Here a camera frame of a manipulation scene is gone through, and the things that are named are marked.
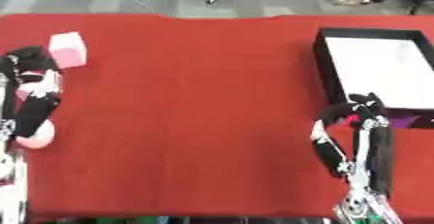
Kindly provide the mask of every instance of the red table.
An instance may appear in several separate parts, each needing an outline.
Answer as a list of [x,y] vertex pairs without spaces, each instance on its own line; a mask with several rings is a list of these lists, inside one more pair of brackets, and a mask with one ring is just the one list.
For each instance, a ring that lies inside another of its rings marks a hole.
[[[79,31],[88,65],[65,70],[56,140],[28,152],[38,214],[331,215],[344,184],[309,142],[326,98],[319,27],[421,29],[429,16],[0,18],[6,51]],[[348,137],[348,130],[337,130]],[[392,204],[434,217],[434,131],[397,130]]]

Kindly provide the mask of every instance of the pink block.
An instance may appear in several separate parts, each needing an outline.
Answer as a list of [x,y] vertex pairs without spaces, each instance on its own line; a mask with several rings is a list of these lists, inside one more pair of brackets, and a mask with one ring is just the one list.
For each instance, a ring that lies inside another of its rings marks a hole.
[[50,53],[61,69],[84,65],[79,52],[74,48],[56,49]]

